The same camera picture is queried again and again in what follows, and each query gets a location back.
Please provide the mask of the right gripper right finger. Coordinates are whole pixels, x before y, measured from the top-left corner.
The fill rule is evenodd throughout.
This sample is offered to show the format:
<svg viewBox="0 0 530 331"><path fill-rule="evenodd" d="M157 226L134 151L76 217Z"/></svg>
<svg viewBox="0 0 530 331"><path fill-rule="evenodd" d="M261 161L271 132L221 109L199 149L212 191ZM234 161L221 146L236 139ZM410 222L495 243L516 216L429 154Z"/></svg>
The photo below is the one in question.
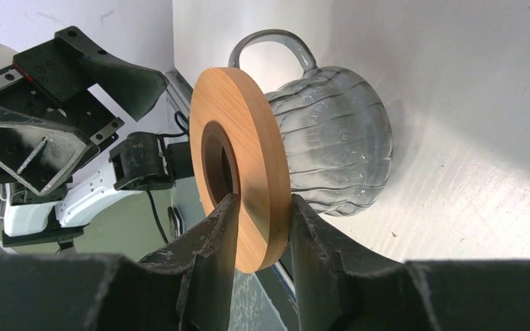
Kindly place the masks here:
<svg viewBox="0 0 530 331"><path fill-rule="evenodd" d="M530 330L530 259L400 263L292 209L301 330Z"/></svg>

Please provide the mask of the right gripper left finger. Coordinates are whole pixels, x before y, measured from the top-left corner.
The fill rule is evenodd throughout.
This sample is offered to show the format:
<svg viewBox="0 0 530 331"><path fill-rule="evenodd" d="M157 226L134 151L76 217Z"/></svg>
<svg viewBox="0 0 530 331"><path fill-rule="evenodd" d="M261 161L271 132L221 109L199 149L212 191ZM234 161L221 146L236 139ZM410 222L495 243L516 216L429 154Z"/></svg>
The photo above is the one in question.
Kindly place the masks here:
<svg viewBox="0 0 530 331"><path fill-rule="evenodd" d="M0 330L227 330L239 199L140 262L0 254Z"/></svg>

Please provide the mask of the grey glass carafe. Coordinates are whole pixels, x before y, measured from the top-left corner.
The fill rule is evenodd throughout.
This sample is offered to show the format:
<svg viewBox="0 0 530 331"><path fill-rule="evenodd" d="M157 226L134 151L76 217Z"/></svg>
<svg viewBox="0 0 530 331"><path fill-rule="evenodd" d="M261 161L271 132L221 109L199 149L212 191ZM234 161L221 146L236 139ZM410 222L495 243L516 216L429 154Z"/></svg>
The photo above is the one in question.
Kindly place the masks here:
<svg viewBox="0 0 530 331"><path fill-rule="evenodd" d="M242 51L275 42L296 57L302 76L266 94L285 148L291 190L314 211L351 217L371 207L390 175L393 134L381 98L356 72L317 65L310 48L287 30L267 29L244 37L228 65L238 68Z"/></svg>

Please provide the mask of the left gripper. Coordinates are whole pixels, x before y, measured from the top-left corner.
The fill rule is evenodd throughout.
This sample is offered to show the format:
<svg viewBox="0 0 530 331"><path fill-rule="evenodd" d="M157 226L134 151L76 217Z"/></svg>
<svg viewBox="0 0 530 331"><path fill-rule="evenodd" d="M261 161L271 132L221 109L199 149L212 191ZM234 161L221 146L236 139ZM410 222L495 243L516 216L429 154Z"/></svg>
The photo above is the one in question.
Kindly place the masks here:
<svg viewBox="0 0 530 331"><path fill-rule="evenodd" d="M113 56L76 26L13 64L0 62L0 184L18 182L38 196L69 183L118 138L124 121L88 88L99 85L139 121L168 86L160 71Z"/></svg>

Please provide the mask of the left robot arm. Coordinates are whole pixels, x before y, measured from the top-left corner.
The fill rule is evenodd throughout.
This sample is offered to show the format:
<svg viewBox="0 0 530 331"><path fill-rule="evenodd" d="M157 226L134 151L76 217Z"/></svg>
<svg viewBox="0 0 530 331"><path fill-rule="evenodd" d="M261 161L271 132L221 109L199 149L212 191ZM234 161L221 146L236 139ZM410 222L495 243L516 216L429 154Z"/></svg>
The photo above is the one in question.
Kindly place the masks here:
<svg viewBox="0 0 530 331"><path fill-rule="evenodd" d="M134 120L165 96L177 133L132 132L90 93L98 85ZM0 67L0 252L73 240L121 199L191 177L192 89L106 52L79 28L15 54Z"/></svg>

